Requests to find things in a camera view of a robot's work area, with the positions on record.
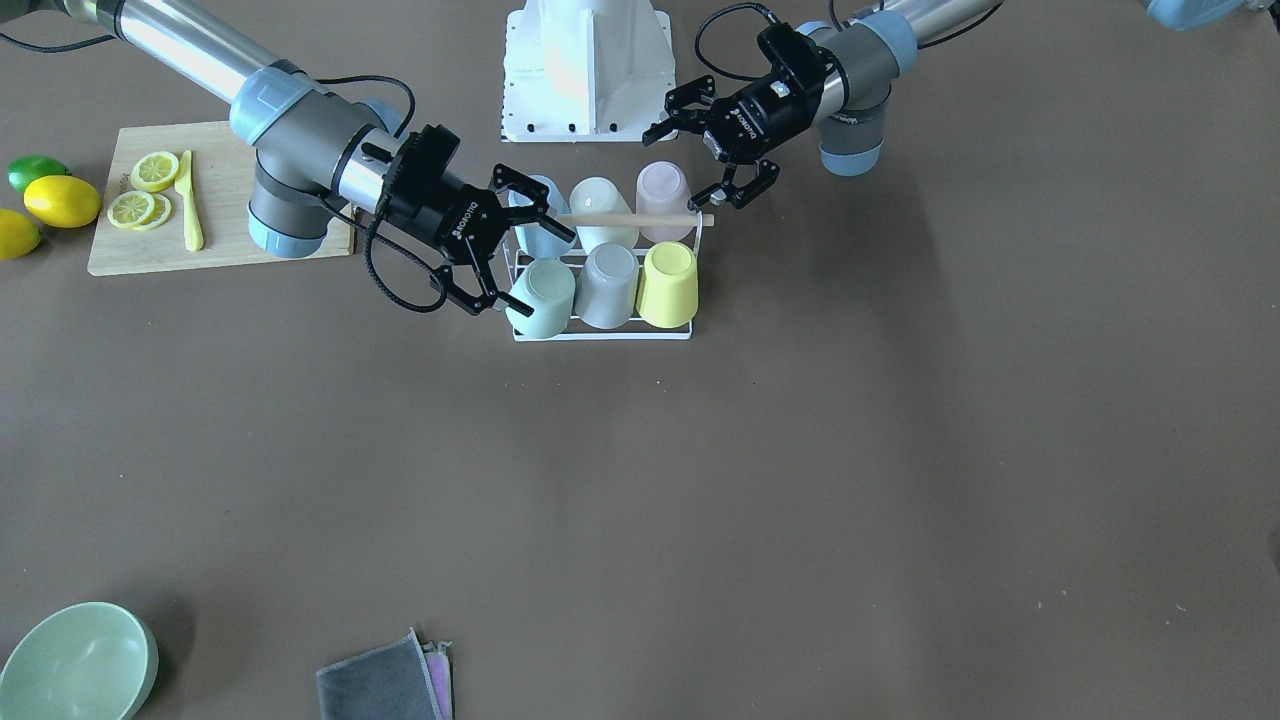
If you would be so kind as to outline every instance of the yellow cup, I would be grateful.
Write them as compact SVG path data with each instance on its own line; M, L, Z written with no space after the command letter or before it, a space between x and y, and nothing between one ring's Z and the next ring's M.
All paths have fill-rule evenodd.
M655 328L678 328L698 313L698 256L682 242L659 242L644 259L636 311Z

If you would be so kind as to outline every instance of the cloth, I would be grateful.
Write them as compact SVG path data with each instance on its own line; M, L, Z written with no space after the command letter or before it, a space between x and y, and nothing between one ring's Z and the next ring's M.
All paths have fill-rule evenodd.
M316 688L324 720L452 719L452 698L445 716L412 630L399 642L324 667L316 673Z

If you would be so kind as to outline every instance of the gray table surface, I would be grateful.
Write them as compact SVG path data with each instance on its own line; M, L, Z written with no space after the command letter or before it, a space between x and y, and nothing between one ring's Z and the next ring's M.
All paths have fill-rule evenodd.
M499 142L513 4L210 6L408 81L476 183L718 173ZM717 6L659 4L680 79ZM741 15L708 53L759 69ZM225 118L123 44L0 60L0 156L99 187L119 128ZM808 135L719 211L690 342L516 343L358 258L93 278L51 233L0 264L0 657L105 600L163 648L140 719L316 717L411 625L463 720L1277 717L1277 67L1262 15L1010 3L899 81L874 173Z

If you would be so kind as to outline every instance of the wooden stick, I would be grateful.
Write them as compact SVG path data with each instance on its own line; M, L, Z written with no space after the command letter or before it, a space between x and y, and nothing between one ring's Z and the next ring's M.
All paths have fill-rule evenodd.
M559 215L556 219L571 228L575 227L696 228L699 224L701 224L704 228L716 227L716 215L705 215L705 214L701 217L701 220L698 219L698 215L621 215L621 214Z

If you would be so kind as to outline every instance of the cutting board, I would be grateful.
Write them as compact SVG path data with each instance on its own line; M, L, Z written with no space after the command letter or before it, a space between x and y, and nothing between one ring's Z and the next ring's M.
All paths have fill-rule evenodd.
M268 254L248 234L247 208L253 187L255 150L236 137L225 120L123 128L115 142L102 195L104 209L120 193L133 190L129 172L134 163L156 150L168 150L174 155L180 155L183 150L192 151L191 177L196 210L205 229L204 250L187 250L182 238L182 199L169 187L163 195L173 201L173 217L154 231L122 231L106 219L105 211L99 217L88 255L91 275L294 261ZM351 255L353 243L351 228L334 219L320 250L303 260Z

